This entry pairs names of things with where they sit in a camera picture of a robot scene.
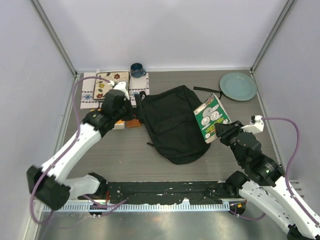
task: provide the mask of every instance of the gray table surface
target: gray table surface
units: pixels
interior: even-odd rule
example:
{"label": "gray table surface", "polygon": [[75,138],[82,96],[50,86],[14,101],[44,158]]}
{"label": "gray table surface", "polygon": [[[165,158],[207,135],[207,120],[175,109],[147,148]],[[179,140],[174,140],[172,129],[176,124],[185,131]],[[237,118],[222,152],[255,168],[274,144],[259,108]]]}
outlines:
{"label": "gray table surface", "polygon": [[[219,80],[232,71],[168,71],[150,72],[150,94],[159,94],[180,85],[219,89]],[[248,70],[241,70],[250,75]],[[76,101],[80,106],[82,85],[77,89]],[[195,91],[201,101],[205,101],[209,92]],[[225,110],[232,121],[240,120],[248,124],[252,115],[262,115],[258,97],[246,102],[234,101],[226,96],[221,99]],[[80,110],[81,119],[89,109]],[[74,113],[71,113],[65,141],[76,131]],[[276,154],[267,128],[256,134],[262,144],[262,151],[276,160]],[[238,166],[231,150],[219,140],[211,143],[207,153],[185,165],[174,165],[162,157],[153,147],[144,126],[109,131],[102,140],[94,145],[82,157],[69,174],[69,178],[82,177],[95,172],[110,182],[130,181],[224,181]]]}

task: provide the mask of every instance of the mug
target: mug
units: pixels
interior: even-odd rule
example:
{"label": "mug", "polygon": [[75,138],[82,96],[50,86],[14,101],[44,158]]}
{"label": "mug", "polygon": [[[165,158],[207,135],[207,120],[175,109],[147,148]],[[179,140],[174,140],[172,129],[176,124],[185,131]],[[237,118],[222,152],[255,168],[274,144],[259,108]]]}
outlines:
{"label": "mug", "polygon": [[134,63],[130,67],[131,76],[134,78],[141,78],[147,74],[141,63]]}

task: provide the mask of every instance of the white wall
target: white wall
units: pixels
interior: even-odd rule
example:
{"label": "white wall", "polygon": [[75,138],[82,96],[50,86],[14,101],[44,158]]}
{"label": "white wall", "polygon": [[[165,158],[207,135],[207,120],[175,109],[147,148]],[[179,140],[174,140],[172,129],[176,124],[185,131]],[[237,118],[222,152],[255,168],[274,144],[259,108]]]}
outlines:
{"label": "white wall", "polygon": [[26,171],[53,153],[72,75],[29,1],[2,1],[0,23],[0,235],[21,240]]}
{"label": "white wall", "polygon": [[78,71],[251,67],[286,0],[40,0]]}
{"label": "white wall", "polygon": [[[307,202],[320,213],[320,1],[299,0],[260,63],[256,76],[269,117],[294,120],[301,145],[291,179],[299,179]],[[289,123],[270,122],[287,163],[295,144]]]}

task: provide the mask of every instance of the light blue plate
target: light blue plate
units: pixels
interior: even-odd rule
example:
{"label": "light blue plate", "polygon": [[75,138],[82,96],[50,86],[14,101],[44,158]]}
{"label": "light blue plate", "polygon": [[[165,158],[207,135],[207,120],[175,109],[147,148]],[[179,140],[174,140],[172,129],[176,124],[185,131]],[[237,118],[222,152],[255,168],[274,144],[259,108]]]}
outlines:
{"label": "light blue plate", "polygon": [[224,95],[237,101],[248,101],[258,91],[255,81],[241,72],[224,75],[220,80],[220,88]]}

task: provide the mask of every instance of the book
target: book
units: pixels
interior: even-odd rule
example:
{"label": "book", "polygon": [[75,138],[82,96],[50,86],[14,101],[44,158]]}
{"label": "book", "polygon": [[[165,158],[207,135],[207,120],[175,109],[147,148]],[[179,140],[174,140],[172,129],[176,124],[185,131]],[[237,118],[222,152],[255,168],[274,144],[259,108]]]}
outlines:
{"label": "book", "polygon": [[113,129],[125,129],[125,121],[122,121],[122,120],[117,121]]}
{"label": "book", "polygon": [[215,123],[231,123],[225,108],[215,94],[211,94],[193,113],[207,144],[217,138]]}
{"label": "book", "polygon": [[[114,83],[118,82],[127,82],[126,90],[129,91],[129,80],[130,75],[128,71],[105,71],[98,72],[96,74],[97,77],[104,78],[108,81],[114,81]],[[112,86],[108,85],[107,81],[102,79],[96,79],[94,83],[93,89],[93,99],[94,100],[104,100],[106,93],[112,89]]]}

